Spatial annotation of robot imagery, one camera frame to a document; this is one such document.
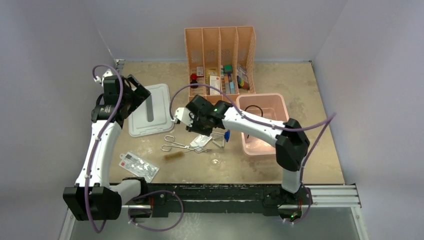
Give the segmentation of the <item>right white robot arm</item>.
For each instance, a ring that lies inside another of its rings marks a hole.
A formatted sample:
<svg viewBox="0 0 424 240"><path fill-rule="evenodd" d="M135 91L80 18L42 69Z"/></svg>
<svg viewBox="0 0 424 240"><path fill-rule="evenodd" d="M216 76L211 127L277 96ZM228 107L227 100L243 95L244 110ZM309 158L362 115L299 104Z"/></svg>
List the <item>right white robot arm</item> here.
<svg viewBox="0 0 424 240"><path fill-rule="evenodd" d="M188 132L210 136L214 129L219 128L238 131L268 143L274 147L276 162L283 170L282 200L292 204L300 198L301 169L310 141L297 120L264 118L223 100L212 104L200 95L185 106L182 117L177 120L186 125Z"/></svg>

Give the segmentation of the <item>blue plastic clip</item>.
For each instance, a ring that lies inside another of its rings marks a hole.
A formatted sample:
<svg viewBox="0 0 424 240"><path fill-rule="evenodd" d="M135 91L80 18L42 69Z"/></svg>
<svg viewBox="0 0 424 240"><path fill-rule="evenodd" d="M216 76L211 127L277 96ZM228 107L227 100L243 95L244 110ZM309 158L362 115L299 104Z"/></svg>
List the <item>blue plastic clip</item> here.
<svg viewBox="0 0 424 240"><path fill-rule="evenodd" d="M228 142L228 141L229 141L229 139L230 139L230 135L231 135L231 131L230 131L230 130L227 130L227 131L224 133L223 138L224 138L225 142Z"/></svg>

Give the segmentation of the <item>small clear glass beaker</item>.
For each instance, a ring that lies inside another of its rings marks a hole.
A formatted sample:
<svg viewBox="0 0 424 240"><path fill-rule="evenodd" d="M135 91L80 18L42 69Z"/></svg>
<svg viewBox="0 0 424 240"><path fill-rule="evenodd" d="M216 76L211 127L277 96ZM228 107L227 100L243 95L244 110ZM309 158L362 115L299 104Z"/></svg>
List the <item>small clear glass beaker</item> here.
<svg viewBox="0 0 424 240"><path fill-rule="evenodd" d="M218 156L216 156L216 155L212 155L212 156L210 157L210 161L209 161L209 163L210 163L210 166L211 166L212 168L214 168L214 169L219 169L219 168L221 167L221 163L222 163L222 161L221 161L221 159L220 159Z"/></svg>

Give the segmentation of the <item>metal crucible tongs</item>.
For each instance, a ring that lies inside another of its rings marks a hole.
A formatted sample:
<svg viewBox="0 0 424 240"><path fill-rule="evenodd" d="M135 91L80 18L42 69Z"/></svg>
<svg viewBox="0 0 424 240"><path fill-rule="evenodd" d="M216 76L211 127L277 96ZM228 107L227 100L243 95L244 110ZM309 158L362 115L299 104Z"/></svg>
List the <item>metal crucible tongs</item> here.
<svg viewBox="0 0 424 240"><path fill-rule="evenodd" d="M206 145L204 147L205 150L203 150L201 152L197 152L197 151L194 150L194 147L193 146L190 146L190 143L189 144L184 144L184 143L176 142L175 137L172 136L172 135L166 135L164 137L164 140L167 142L167 144L164 144L164 145L162 145L160 147L160 149L162 151L164 151L164 152L170 152L172 149L176 149L176 148L178 148L178 149L186 149L188 151L194 151L196 153L207 153L207 152L211 152L212 151L212 149L207 148L207 145Z"/></svg>

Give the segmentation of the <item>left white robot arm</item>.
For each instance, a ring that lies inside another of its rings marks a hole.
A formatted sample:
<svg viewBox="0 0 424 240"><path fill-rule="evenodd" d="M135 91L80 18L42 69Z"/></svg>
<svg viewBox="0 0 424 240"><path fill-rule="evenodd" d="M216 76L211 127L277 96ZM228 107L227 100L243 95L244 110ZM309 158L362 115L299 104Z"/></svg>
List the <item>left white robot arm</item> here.
<svg viewBox="0 0 424 240"><path fill-rule="evenodd" d="M148 201L144 177L126 177L111 185L110 167L125 119L150 95L133 75L103 79L103 93L91 111L91 139L82 170L74 186L66 187L62 195L76 220L116 220L130 200L138 205Z"/></svg>

